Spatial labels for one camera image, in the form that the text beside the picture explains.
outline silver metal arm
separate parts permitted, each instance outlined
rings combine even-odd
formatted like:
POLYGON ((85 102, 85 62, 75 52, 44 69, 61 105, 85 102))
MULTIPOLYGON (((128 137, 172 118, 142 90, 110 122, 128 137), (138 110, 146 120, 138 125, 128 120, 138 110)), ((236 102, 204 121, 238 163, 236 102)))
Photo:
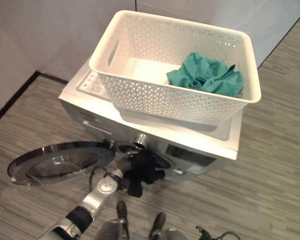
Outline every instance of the silver metal arm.
MULTIPOLYGON (((112 175, 122 178, 123 174, 116 169, 112 175)), ((107 199, 117 191, 118 182, 107 175, 96 188, 65 218, 58 221, 39 240, 78 240, 105 207, 107 199)))
POLYGON ((89 211, 95 220, 105 207, 107 199, 117 191, 118 183, 110 176, 102 178, 96 188, 80 203, 80 206, 89 211))

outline plastic basket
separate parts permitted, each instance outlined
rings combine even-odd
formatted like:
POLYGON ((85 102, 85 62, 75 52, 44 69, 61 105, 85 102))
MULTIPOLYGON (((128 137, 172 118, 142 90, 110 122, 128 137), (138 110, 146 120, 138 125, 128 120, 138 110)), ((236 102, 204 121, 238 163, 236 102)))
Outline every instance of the plastic basket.
POLYGON ((249 36, 227 28, 134 11, 117 12, 91 59, 90 68, 120 111, 217 125, 261 98, 249 36), (235 64, 244 84, 238 97, 168 84, 191 52, 235 64))

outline basket handle hole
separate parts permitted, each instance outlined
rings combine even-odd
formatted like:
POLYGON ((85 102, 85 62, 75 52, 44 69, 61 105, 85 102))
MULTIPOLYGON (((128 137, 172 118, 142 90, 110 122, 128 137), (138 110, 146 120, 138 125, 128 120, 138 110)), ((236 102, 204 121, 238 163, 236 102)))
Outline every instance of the basket handle hole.
POLYGON ((110 56, 109 56, 109 58, 108 58, 108 66, 109 66, 109 67, 110 67, 111 64, 112 64, 112 62, 113 62, 113 60, 114 60, 114 58, 115 58, 115 56, 116 56, 116 54, 117 54, 117 52, 118 52, 118 49, 119 49, 119 40, 117 40, 117 41, 115 42, 115 44, 114 44, 114 46, 113 46, 113 49, 112 49, 112 51, 111 51, 111 53, 110 53, 110 56))

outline laminate flooring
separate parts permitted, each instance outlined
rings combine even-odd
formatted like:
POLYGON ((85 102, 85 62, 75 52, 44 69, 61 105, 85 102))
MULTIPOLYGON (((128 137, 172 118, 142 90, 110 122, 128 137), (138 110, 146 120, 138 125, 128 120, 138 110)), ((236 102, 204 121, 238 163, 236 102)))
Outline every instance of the laminate flooring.
MULTIPOLYGON (((141 198, 117 194, 82 239, 92 240, 125 200, 133 240, 147 238, 161 211, 165 227, 190 240, 200 237, 196 225, 214 237, 234 231, 242 240, 300 240, 300 20, 258 72, 262 99, 244 109, 234 164, 180 184, 157 181, 141 198)), ((30 150, 96 140, 59 103, 63 87, 39 77, 0 120, 0 240, 37 239, 87 193, 87 177, 27 189, 7 175, 9 163, 30 150)))

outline green cloth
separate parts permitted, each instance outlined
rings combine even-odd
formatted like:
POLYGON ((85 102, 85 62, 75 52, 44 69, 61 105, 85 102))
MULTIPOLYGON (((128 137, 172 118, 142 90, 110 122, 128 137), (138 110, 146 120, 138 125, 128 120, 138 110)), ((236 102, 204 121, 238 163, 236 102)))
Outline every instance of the green cloth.
POLYGON ((191 53, 179 70, 168 72, 170 85, 204 92, 237 97, 243 87, 243 77, 234 71, 236 65, 205 58, 198 52, 191 53))

